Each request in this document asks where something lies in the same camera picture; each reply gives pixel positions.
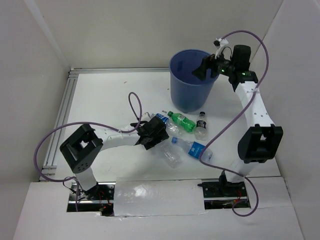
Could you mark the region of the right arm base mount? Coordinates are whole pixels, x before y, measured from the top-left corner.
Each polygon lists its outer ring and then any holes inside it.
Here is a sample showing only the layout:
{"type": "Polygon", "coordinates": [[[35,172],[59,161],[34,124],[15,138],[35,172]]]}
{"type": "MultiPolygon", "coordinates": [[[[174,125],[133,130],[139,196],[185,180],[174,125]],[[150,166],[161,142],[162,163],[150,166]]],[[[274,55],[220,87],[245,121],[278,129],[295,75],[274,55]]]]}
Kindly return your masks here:
{"type": "Polygon", "coordinates": [[[205,210],[250,208],[251,204],[244,182],[223,184],[218,180],[203,181],[197,185],[202,189],[205,210]]]}

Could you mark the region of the clear bottle blue-white cap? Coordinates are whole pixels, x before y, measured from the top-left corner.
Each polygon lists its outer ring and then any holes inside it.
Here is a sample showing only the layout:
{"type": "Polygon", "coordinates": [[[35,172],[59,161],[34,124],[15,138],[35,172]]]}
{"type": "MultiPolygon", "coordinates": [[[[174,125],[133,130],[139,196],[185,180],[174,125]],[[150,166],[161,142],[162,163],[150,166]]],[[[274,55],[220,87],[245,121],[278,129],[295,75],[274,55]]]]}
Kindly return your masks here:
{"type": "Polygon", "coordinates": [[[160,144],[159,153],[167,165],[172,169],[177,168],[182,163],[176,147],[171,143],[170,140],[165,140],[160,144]]]}

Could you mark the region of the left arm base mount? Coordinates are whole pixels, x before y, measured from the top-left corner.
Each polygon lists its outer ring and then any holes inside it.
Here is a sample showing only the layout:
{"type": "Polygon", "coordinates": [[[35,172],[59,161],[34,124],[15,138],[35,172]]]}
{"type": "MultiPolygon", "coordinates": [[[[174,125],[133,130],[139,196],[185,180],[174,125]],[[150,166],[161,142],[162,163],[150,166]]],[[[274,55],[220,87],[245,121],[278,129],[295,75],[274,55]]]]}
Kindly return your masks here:
{"type": "Polygon", "coordinates": [[[104,217],[114,216],[115,182],[98,182],[90,191],[85,192],[75,182],[68,189],[69,197],[66,211],[68,213],[99,213],[104,217]]]}

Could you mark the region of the large bottle blue label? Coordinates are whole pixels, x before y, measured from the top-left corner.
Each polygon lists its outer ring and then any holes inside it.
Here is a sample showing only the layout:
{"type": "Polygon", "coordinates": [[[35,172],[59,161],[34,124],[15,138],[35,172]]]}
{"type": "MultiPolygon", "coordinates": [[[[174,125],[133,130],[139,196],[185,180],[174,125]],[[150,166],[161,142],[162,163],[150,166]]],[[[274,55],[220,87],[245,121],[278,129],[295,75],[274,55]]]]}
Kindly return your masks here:
{"type": "Polygon", "coordinates": [[[148,113],[148,116],[150,119],[152,119],[153,117],[157,117],[160,120],[162,120],[165,124],[166,131],[168,132],[168,134],[172,136],[179,136],[181,134],[178,126],[175,125],[168,117],[160,113],[148,113]]]}

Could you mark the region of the small bottle blue label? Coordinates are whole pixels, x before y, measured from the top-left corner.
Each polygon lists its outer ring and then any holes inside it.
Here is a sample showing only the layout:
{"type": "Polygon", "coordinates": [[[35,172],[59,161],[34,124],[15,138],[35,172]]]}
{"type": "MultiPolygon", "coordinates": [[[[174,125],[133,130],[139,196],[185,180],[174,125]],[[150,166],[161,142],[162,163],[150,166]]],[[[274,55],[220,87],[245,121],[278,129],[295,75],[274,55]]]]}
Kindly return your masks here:
{"type": "Polygon", "coordinates": [[[210,163],[213,152],[210,149],[205,149],[205,146],[196,141],[185,141],[181,138],[172,137],[171,143],[180,147],[189,156],[202,160],[205,163],[210,163]]]}

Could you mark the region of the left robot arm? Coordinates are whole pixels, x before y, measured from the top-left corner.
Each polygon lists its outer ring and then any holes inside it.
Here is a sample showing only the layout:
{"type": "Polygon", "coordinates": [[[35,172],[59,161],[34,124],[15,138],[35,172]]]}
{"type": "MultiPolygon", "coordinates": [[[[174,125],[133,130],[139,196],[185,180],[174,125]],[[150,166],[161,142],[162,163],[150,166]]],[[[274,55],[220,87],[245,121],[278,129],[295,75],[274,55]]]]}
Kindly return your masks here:
{"type": "Polygon", "coordinates": [[[91,165],[101,151],[136,145],[149,150],[168,138],[165,123],[155,116],[149,121],[131,123],[119,130],[100,126],[93,128],[91,123],[83,124],[59,149],[81,187],[81,194],[92,200],[97,197],[99,187],[91,165]]]}

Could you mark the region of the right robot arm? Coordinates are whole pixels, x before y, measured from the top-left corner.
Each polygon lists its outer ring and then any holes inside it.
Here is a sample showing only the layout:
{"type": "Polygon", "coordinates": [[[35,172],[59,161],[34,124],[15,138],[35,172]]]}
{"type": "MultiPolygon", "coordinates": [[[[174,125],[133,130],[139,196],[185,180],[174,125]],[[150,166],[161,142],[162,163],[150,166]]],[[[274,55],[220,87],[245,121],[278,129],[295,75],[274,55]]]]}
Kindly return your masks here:
{"type": "Polygon", "coordinates": [[[251,48],[247,45],[235,45],[229,60],[218,49],[215,54],[205,56],[192,72],[201,81],[207,70],[212,78],[217,74],[227,76],[245,111],[248,129],[237,144],[239,159],[232,162],[230,171],[223,170],[218,180],[218,190],[223,196],[230,196],[254,168],[274,159],[284,134],[267,113],[258,77],[249,69],[250,56],[251,48]]]}

